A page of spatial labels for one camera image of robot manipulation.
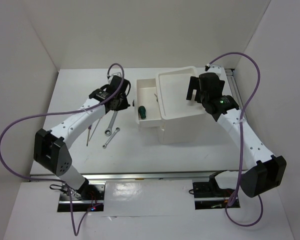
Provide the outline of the red handled screwdriver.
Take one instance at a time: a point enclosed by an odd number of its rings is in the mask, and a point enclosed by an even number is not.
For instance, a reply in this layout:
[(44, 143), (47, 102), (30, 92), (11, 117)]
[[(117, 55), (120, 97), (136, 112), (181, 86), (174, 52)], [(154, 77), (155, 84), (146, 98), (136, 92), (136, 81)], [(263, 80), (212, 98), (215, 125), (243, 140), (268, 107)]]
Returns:
[(94, 135), (94, 133), (95, 133), (95, 131), (96, 131), (96, 129), (97, 129), (97, 127), (98, 127), (98, 125), (99, 125), (99, 123), (100, 123), (101, 120), (102, 120), (102, 118), (100, 118), (100, 119), (96, 122), (96, 124), (95, 124), (95, 126), (94, 126), (94, 128), (93, 128), (93, 131), (92, 131), (92, 133), (90, 134), (90, 137), (89, 137), (89, 139), (88, 139), (88, 143), (91, 141), (91, 139), (92, 139), (92, 137), (93, 137), (93, 135)]

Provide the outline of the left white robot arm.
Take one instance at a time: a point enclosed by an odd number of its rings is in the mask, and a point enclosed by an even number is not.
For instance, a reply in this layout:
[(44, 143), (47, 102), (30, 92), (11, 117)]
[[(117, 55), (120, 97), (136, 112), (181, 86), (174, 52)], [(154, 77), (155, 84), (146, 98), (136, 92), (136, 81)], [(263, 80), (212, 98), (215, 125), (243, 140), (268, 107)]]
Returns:
[(35, 134), (34, 160), (64, 181), (78, 200), (96, 197), (98, 191), (73, 166), (69, 149), (88, 127), (109, 111), (127, 109), (130, 106), (127, 99), (130, 89), (131, 83), (128, 80), (115, 75), (109, 84), (89, 94), (79, 113), (72, 114), (50, 130), (41, 128)]

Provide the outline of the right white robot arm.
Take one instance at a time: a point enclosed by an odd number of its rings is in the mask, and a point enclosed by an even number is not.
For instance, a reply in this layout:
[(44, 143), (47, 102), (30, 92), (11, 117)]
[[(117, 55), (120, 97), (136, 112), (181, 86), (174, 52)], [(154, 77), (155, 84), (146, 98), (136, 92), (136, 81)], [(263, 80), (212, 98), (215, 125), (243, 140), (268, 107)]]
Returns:
[(243, 153), (248, 170), (240, 178), (240, 187), (250, 198), (278, 187), (283, 179), (287, 161), (275, 156), (259, 139), (235, 99), (224, 95), (225, 81), (216, 73), (207, 72), (189, 80), (186, 99), (202, 104), (205, 111), (230, 135)]

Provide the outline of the short silver combination wrench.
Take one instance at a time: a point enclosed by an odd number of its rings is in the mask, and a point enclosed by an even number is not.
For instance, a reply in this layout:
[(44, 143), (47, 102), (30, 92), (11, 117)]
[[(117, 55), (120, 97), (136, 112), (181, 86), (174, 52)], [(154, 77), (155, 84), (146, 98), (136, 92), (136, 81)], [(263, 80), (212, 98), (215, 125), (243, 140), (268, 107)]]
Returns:
[(120, 131), (121, 129), (119, 127), (117, 127), (115, 129), (115, 131), (110, 135), (110, 137), (108, 138), (108, 140), (104, 143), (104, 145), (102, 146), (103, 149), (106, 149), (108, 144), (111, 142), (111, 140), (115, 137), (115, 135)]

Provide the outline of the white drawer cabinet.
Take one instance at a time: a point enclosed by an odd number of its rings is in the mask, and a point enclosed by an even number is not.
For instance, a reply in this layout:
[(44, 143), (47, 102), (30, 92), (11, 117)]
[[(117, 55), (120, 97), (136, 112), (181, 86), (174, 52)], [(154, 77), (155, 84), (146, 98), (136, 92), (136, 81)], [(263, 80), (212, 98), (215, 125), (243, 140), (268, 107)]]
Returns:
[(156, 74), (157, 101), (162, 120), (157, 134), (161, 144), (194, 142), (202, 133), (206, 112), (201, 104), (186, 99), (190, 78), (197, 76), (194, 66)]

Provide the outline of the long silver ratchet wrench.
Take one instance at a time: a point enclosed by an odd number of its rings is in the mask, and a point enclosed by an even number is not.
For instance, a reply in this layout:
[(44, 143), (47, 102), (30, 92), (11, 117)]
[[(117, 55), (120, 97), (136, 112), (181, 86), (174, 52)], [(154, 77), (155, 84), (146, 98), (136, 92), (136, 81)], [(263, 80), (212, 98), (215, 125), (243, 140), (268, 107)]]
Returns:
[(111, 120), (110, 120), (110, 122), (109, 122), (109, 125), (108, 125), (108, 127), (106, 128), (106, 130), (104, 131), (104, 134), (105, 134), (107, 137), (109, 137), (109, 136), (112, 135), (113, 125), (114, 125), (114, 123), (115, 123), (115, 120), (116, 120), (116, 118), (117, 118), (117, 115), (118, 115), (118, 112), (117, 112), (117, 111), (114, 111), (114, 112), (113, 112), (113, 115), (112, 115), (112, 117), (111, 117)]

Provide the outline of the aluminium side rail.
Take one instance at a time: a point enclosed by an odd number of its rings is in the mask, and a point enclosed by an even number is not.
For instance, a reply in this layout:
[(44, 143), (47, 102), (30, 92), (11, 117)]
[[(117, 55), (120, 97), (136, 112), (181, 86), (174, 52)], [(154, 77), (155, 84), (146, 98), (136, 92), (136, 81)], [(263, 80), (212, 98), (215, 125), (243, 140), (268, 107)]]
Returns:
[(232, 68), (225, 69), (225, 75), (228, 79), (228, 84), (230, 87), (230, 91), (234, 100), (238, 103), (240, 109), (243, 108), (244, 104), (242, 102), (242, 98), (239, 92), (239, 88), (235, 79), (235, 70)]

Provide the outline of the aluminium front rail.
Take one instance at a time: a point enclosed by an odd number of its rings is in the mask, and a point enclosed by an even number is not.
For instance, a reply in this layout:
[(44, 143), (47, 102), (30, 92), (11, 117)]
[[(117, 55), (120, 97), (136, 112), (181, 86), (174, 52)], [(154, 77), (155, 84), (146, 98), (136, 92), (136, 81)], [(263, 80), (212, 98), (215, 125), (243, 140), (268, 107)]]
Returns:
[(218, 171), (190, 171), (190, 172), (143, 172), (143, 173), (98, 173), (84, 174), (89, 181), (110, 180), (163, 180), (163, 179), (202, 179)]

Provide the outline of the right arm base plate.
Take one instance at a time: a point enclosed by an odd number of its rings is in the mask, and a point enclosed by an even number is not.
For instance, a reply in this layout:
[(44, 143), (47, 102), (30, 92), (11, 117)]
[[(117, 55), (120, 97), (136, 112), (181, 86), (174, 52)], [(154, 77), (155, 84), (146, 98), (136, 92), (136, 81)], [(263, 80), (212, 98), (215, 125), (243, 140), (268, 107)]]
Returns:
[(192, 189), (188, 191), (194, 197), (196, 210), (225, 209), (234, 189), (222, 189), (217, 183), (193, 182)]

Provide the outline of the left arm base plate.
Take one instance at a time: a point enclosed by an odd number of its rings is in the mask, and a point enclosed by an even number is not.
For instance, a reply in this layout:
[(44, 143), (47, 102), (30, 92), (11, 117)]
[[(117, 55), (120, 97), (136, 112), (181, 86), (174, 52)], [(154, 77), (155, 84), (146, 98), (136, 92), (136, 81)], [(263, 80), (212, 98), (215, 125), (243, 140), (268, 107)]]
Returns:
[[(71, 190), (72, 208), (73, 212), (86, 212), (90, 209), (91, 212), (104, 211), (104, 199), (106, 184), (104, 182), (97, 182), (93, 185), (96, 189), (95, 193), (89, 192), (86, 196), (81, 196), (77, 192)], [(66, 186), (60, 184), (51, 184), (50, 190), (59, 192), (58, 213), (69, 213), (70, 209), (70, 195)]]

